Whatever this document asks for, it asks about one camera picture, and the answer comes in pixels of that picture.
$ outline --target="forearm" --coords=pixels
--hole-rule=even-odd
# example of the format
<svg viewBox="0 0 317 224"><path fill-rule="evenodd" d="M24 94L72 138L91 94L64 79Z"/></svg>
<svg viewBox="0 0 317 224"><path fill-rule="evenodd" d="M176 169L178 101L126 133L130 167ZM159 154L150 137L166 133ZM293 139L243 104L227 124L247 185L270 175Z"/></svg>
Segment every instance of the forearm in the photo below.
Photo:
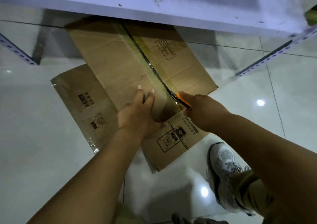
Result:
<svg viewBox="0 0 317 224"><path fill-rule="evenodd" d="M111 223L125 173L140 143L140 137L119 130L29 224Z"/></svg>
<svg viewBox="0 0 317 224"><path fill-rule="evenodd" d="M233 114L215 134L248 163L279 201L301 215L317 208L317 154Z"/></svg>

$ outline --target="person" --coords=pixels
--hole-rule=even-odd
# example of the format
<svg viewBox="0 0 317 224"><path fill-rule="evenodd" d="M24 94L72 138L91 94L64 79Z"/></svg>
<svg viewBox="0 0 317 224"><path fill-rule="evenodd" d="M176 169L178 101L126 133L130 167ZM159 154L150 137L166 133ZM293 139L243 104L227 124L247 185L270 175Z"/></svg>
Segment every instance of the person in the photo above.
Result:
<svg viewBox="0 0 317 224"><path fill-rule="evenodd" d="M200 129L218 135L252 168L243 171L224 142L208 152L215 192L231 211L255 211L263 223L317 222L317 154L230 113L211 97L180 92L185 111ZM118 113L119 130L30 220L35 223L143 223L117 204L125 173L142 139L164 124L154 122L154 90L138 86L133 103Z"/></svg>

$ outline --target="olive green pants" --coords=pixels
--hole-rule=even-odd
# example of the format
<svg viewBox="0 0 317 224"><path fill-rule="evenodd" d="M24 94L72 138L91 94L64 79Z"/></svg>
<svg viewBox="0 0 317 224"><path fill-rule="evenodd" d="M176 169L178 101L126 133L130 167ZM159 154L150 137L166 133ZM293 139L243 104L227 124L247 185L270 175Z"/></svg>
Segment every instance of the olive green pants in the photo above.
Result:
<svg viewBox="0 0 317 224"><path fill-rule="evenodd" d="M230 177L236 200L248 210L254 210L264 217L263 224L292 223L289 215L269 194L262 181L252 170L233 174ZM113 224L143 224L128 207L118 203Z"/></svg>

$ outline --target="perforated metal post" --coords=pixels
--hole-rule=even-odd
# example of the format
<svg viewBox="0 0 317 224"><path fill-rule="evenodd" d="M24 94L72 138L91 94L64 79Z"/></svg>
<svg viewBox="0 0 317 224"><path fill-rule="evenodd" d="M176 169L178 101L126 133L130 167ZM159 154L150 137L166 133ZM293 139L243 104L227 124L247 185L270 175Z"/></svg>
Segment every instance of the perforated metal post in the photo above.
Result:
<svg viewBox="0 0 317 224"><path fill-rule="evenodd" d="M289 49L294 47L295 45L300 44L301 42L307 40L308 38L313 37L314 35L317 34L317 24L314 26L309 27L306 31L304 31L302 34L300 34L300 38L298 38L296 35L291 36L293 39L289 40L286 42L284 45L280 46L279 48L273 50L269 54L267 54L265 57L259 59L258 61L254 62L247 68L243 69L242 71L239 71L236 73L237 77L244 76L254 70L255 68L259 67L260 65L263 65L267 63L268 61L274 59L275 57L287 52Z"/></svg>
<svg viewBox="0 0 317 224"><path fill-rule="evenodd" d="M18 48L15 44L13 44L8 38L6 38L3 34L0 33L0 44L4 46L6 49L13 52L16 56L22 59L24 62L28 63L31 66L38 66L32 58L26 54L23 50Z"/></svg>

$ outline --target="shoe sole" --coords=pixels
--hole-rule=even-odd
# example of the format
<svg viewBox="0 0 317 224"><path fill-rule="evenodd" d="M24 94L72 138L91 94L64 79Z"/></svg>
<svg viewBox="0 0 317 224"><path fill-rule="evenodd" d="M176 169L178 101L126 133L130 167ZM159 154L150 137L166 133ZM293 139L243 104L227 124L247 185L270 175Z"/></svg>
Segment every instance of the shoe sole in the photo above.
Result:
<svg viewBox="0 0 317 224"><path fill-rule="evenodd" d="M217 198L217 201L220 203L220 199L219 199L219 194L218 194L218 187L220 185L220 177L216 174L216 172L214 171L214 169L212 168L212 164L211 164L211 160L210 160L210 152L211 152L211 149L214 145L217 145L217 144L221 144L221 143L224 143L224 142L217 142L217 143L214 143L212 144L210 147L209 147L209 150L208 150L208 154L207 154L207 165L208 165L208 168L211 172L211 175L212 175L212 179L214 181L214 189L215 189L215 196Z"/></svg>

